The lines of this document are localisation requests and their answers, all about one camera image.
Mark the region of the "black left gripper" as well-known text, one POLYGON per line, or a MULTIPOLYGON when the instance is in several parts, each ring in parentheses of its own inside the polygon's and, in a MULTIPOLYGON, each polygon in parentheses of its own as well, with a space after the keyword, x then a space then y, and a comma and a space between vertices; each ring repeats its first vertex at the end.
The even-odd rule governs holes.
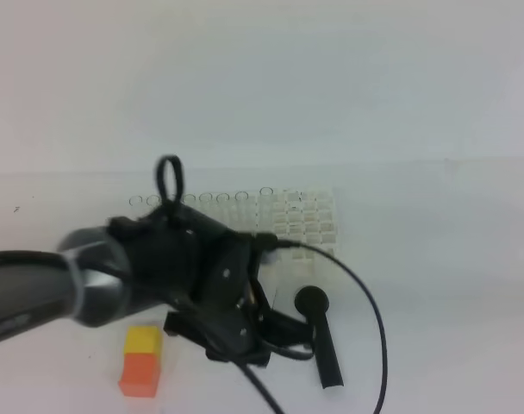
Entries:
POLYGON ((109 220, 108 234, 124 249, 134 282, 172 300, 163 330, 224 361, 224 342, 245 363, 264 367, 266 342, 311 348, 313 328, 268 309, 258 272, 262 252, 254 236, 183 207, 173 218, 162 209, 138 220, 109 220))

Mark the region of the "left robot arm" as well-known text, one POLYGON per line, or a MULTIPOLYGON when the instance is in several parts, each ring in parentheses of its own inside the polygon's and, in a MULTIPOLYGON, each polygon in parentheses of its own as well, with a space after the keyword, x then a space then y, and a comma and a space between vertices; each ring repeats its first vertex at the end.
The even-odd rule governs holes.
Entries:
POLYGON ((159 304, 165 333, 257 366, 309 346, 308 324, 271 309, 258 280, 268 233, 237 232, 188 206, 70 233, 55 253, 0 251, 0 341, 69 317, 100 327, 159 304))

